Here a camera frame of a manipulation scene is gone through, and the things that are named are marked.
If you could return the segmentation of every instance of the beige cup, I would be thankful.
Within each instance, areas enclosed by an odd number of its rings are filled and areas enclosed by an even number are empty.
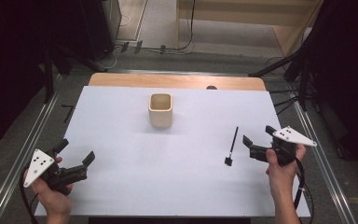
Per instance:
[[[172,125],[172,96],[168,93],[154,93],[149,100],[150,124],[156,128],[169,128]]]

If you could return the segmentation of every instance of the white board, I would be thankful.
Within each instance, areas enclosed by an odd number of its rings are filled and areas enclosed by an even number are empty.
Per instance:
[[[148,99],[156,92],[173,96],[169,129],[149,123]],[[79,165],[92,150],[96,159],[70,194],[72,215],[273,217],[268,164],[249,158],[242,143],[245,134],[270,146],[266,125],[281,128],[267,91],[85,87],[60,166]],[[310,215],[304,197],[297,213]],[[39,204],[35,214],[46,212]]]

